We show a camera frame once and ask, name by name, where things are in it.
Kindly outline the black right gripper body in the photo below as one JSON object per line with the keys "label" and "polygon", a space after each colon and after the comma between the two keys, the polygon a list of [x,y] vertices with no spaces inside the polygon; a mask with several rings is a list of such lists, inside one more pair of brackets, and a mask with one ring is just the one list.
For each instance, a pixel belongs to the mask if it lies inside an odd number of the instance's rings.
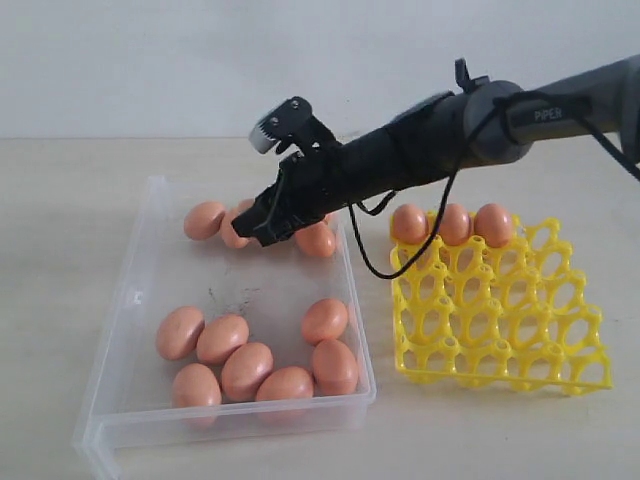
{"label": "black right gripper body", "polygon": [[311,117],[293,135],[292,145],[298,150],[279,162],[275,182],[232,221],[239,236],[255,239],[263,247],[289,239],[324,216],[313,197],[320,193],[322,177],[328,172],[331,149],[341,143],[320,120]]}

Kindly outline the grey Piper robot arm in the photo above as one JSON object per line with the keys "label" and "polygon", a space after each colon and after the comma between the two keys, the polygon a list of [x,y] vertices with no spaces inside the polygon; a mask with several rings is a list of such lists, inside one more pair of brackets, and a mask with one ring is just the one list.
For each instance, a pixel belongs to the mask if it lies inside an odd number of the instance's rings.
{"label": "grey Piper robot arm", "polygon": [[250,134],[281,155],[275,183],[233,221],[268,246],[328,213],[387,192],[442,180],[461,169],[510,164],[541,140],[590,135],[629,173],[639,171],[639,60],[629,57],[536,90],[471,78],[457,60],[457,91],[431,96],[382,127],[340,142],[301,97],[285,100]]}

